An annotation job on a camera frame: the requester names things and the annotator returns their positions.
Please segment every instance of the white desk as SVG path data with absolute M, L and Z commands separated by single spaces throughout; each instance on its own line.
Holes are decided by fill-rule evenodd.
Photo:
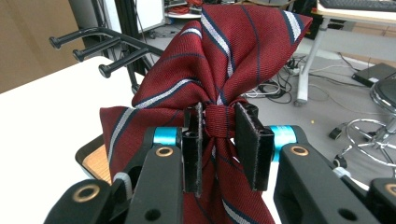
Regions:
M 99 108 L 133 97 L 126 69 L 106 79 L 101 63 L 111 61 L 92 58 L 0 94 L 2 223 L 43 223 L 64 192 L 88 178 L 75 154 L 102 133 Z
M 315 59 L 321 41 L 326 39 L 325 35 L 331 36 L 331 39 L 326 39 L 326 43 L 328 44 L 327 49 L 329 50 L 359 54 L 396 62 L 396 38 L 327 29 L 330 19 L 396 26 L 396 13 L 327 9 L 319 2 L 317 13 L 323 16 L 323 22 L 319 27 L 306 64 L 300 71 L 297 100 L 295 101 L 296 105 L 307 103 L 309 69 Z

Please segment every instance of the blue tape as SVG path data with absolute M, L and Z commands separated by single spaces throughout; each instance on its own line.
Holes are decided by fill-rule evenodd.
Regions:
M 175 146 L 177 139 L 176 127 L 157 127 L 154 132 L 153 143 Z
M 296 135 L 294 130 L 289 125 L 277 125 L 270 126 L 271 130 L 274 132 L 274 145 L 275 154 L 273 161 L 279 161 L 279 153 L 283 146 L 288 143 L 296 143 Z

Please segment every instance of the stool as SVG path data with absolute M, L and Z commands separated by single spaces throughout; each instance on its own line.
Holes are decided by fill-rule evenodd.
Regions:
M 392 115 L 392 119 L 388 123 L 383 123 L 375 119 L 354 119 L 350 121 L 346 125 L 346 136 L 350 145 L 335 156 L 333 164 L 347 168 L 347 161 L 344 155 L 350 149 L 356 148 L 373 161 L 391 167 L 393 177 L 396 177 L 396 164 L 387 152 L 388 149 L 396 149 L 396 146 L 389 143 L 389 139 L 396 134 L 396 79 L 390 78 L 377 81 L 370 89 L 370 96 L 375 103 Z M 375 132 L 366 133 L 356 125 L 358 123 L 372 123 L 378 125 L 379 128 Z M 365 141 L 363 143 L 357 143 L 351 136 L 352 131 L 361 135 Z M 372 155 L 373 153 L 370 153 L 370 150 L 380 150 L 384 158 L 379 159 L 377 156 Z

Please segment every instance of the knotted cloth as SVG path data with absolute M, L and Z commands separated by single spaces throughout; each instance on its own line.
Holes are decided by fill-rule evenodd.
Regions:
M 272 7 L 205 5 L 201 21 L 188 22 L 148 71 L 133 107 L 101 108 L 111 175 L 139 149 L 147 127 L 181 127 L 183 109 L 202 102 L 210 137 L 203 149 L 203 193 L 184 194 L 184 222 L 274 223 L 235 159 L 233 106 L 282 68 L 310 22 Z

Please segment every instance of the keyboard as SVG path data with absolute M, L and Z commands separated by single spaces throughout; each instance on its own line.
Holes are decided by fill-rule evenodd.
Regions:
M 319 0 L 326 8 L 396 12 L 395 0 Z

